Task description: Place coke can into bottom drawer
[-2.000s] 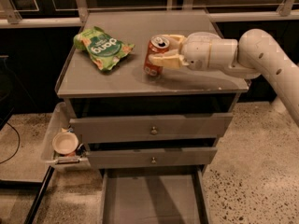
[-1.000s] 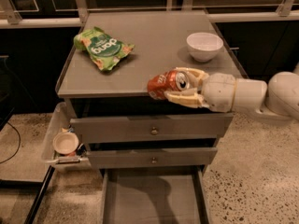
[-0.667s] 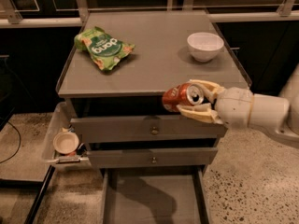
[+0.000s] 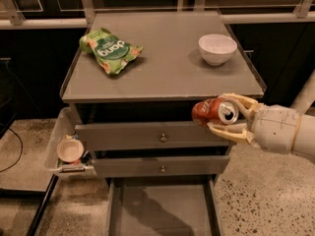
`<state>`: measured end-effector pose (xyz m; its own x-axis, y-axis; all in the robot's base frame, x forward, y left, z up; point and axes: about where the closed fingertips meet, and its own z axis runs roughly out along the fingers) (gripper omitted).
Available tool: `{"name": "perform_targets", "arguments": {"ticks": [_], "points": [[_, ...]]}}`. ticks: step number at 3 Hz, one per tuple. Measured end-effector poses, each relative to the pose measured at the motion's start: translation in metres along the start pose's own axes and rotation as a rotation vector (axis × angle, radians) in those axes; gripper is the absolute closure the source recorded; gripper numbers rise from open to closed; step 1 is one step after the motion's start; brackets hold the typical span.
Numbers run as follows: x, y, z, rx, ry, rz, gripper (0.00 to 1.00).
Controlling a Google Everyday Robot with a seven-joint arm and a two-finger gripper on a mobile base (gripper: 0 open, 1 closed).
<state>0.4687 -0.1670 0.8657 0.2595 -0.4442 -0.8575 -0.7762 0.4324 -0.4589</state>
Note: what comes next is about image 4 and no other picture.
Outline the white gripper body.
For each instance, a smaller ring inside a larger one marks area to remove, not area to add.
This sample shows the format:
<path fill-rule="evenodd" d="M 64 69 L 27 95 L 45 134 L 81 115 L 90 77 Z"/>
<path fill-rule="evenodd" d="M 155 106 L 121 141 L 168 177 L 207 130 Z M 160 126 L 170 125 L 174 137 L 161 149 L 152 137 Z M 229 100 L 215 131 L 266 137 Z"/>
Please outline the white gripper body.
<path fill-rule="evenodd" d="M 286 154 L 292 147 L 299 121 L 300 115 L 295 109 L 264 106 L 256 113 L 251 132 L 262 150 Z"/>

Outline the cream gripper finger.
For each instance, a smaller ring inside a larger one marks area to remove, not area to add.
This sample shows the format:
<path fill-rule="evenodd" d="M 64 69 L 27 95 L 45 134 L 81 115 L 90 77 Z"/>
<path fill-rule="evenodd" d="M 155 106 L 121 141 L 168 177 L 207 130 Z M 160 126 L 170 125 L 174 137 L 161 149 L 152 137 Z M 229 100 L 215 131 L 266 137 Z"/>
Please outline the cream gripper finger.
<path fill-rule="evenodd" d="M 235 93 L 223 93 L 219 99 L 218 115 L 222 122 L 236 122 L 239 115 L 242 115 L 247 121 L 252 121 L 264 106 L 256 99 Z"/>
<path fill-rule="evenodd" d="M 209 122 L 207 126 L 213 134 L 237 144 L 252 145 L 255 142 L 254 134 L 248 130 L 246 123 L 220 125 Z"/>

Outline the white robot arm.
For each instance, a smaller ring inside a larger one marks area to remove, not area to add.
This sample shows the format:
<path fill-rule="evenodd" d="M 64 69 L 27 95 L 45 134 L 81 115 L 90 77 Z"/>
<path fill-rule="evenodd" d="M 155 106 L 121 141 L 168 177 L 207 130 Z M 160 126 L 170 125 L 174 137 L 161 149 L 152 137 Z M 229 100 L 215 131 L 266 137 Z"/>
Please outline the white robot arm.
<path fill-rule="evenodd" d="M 224 93 L 220 98 L 234 103 L 246 121 L 232 125 L 209 122 L 207 126 L 215 135 L 237 144 L 315 162 L 315 117 L 306 114 L 315 101 L 315 71 L 291 107 L 268 106 L 235 93 Z"/>

